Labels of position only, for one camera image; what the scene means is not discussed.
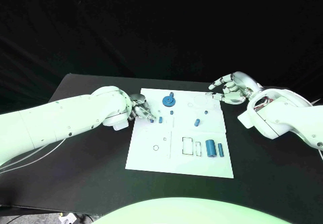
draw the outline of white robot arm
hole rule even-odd
[[[263,88],[239,71],[217,79],[208,89],[223,83],[223,94],[205,93],[205,96],[227,104],[240,104],[247,98],[246,111],[237,116],[246,128],[255,126],[269,139],[291,131],[308,146],[323,151],[323,106],[312,106],[289,90]]]
[[[118,131],[133,117],[155,119],[141,94],[115,86],[90,95],[57,100],[0,115],[0,165],[18,154],[93,129],[100,123]]]

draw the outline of black tabletop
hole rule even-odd
[[[207,91],[208,86],[67,74],[50,102],[109,85],[128,94],[141,88]],[[132,122],[119,131],[100,125],[66,139],[40,161],[0,176],[0,204],[106,214],[148,199],[195,197],[253,208],[292,223],[321,223],[323,161],[317,150],[292,133],[270,140],[255,128],[244,129],[236,119],[244,108],[246,103],[221,103],[233,179],[125,170]]]

